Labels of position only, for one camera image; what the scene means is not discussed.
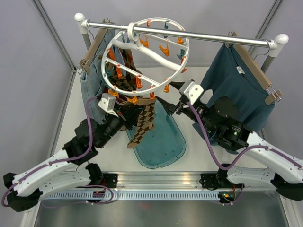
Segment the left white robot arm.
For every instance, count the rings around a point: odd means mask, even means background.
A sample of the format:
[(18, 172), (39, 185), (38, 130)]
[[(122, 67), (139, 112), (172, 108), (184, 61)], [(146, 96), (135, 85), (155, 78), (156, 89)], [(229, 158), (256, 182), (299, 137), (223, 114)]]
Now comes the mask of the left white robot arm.
[(143, 108), (117, 105), (114, 110), (117, 115), (109, 114), (101, 123), (92, 118), (83, 120), (75, 129), (75, 137), (37, 166), (21, 174), (5, 174), (3, 181), (8, 190), (2, 197), (2, 206), (22, 212), (57, 192), (99, 187), (103, 173), (98, 164), (89, 161), (122, 127), (134, 126)]

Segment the teal clip front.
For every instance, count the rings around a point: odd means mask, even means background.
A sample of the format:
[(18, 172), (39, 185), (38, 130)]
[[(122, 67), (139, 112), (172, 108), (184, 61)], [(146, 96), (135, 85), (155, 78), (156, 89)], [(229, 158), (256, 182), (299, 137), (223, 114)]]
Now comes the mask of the teal clip front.
[(107, 66), (107, 65), (105, 66), (105, 72), (109, 80), (111, 80), (113, 76), (114, 69), (115, 69), (114, 66)]

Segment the beige orange argyle sock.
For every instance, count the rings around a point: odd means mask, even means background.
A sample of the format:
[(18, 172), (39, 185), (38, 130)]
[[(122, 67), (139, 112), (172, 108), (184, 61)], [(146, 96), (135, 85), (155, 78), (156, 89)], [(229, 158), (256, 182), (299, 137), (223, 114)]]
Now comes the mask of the beige orange argyle sock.
[(139, 72), (134, 64), (134, 60), (133, 60), (133, 55), (132, 55), (132, 51), (130, 49), (122, 49), (120, 48), (120, 53), (123, 57), (123, 61), (126, 67), (130, 68), (131, 70), (135, 71), (135, 72)]

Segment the white round clip hanger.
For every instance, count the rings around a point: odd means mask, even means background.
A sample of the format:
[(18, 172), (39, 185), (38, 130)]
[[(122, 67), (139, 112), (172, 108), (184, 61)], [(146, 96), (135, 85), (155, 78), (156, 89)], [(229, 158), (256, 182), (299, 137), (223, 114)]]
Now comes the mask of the white round clip hanger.
[[(131, 22), (128, 26), (141, 26), (156, 29), (183, 30), (185, 28), (178, 22), (162, 17), (154, 17), (144, 19), (138, 22)], [(114, 47), (122, 49), (130, 49), (138, 59), (142, 57), (144, 60), (149, 60), (157, 66), (168, 69), (169, 73), (163, 78), (157, 79), (144, 72), (135, 72), (126, 67), (125, 64), (119, 63), (114, 55)], [(131, 96), (148, 96), (150, 92), (162, 90), (169, 92), (170, 82), (172, 82), (179, 74), (186, 71), (186, 63), (190, 53), (190, 42), (188, 38), (148, 35), (148, 34), (131, 34), (128, 32), (119, 32), (109, 42), (102, 57), (101, 71), (102, 79), (105, 85), (110, 89), (115, 96), (125, 95)], [(132, 92), (123, 91), (114, 86), (108, 79), (105, 66), (114, 66), (114, 71), (117, 72), (121, 79), (122, 74), (126, 72), (133, 74), (136, 77), (137, 90)]]

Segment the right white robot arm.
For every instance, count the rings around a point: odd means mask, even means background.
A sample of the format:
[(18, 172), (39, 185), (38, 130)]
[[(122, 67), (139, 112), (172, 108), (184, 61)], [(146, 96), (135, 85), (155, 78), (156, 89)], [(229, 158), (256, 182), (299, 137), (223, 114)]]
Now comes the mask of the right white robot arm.
[(167, 114), (184, 114), (200, 127), (218, 172), (201, 174), (207, 189), (274, 189), (281, 196), (303, 199), (303, 161), (267, 142), (250, 127), (236, 120), (238, 109), (227, 97), (207, 107), (199, 100), (203, 89), (193, 80), (166, 82), (163, 91), (178, 89), (181, 97), (174, 105), (158, 97)]

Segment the brown argyle sock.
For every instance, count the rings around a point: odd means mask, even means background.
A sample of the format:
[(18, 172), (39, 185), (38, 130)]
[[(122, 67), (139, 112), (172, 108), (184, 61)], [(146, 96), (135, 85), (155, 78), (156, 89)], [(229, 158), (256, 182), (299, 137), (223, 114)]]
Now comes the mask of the brown argyle sock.
[(116, 71), (112, 72), (112, 74), (109, 76), (110, 82), (123, 91), (134, 91), (137, 90), (137, 84), (136, 84), (136, 77), (126, 72), (126, 75), (122, 74), (122, 78), (120, 79), (118, 77), (118, 74)]
[(127, 148), (137, 147), (147, 132), (154, 129), (154, 120), (155, 120), (155, 102), (156, 99), (141, 98), (139, 99), (139, 106), (143, 107), (142, 111), (139, 113), (136, 125), (136, 131), (133, 137), (127, 144)]

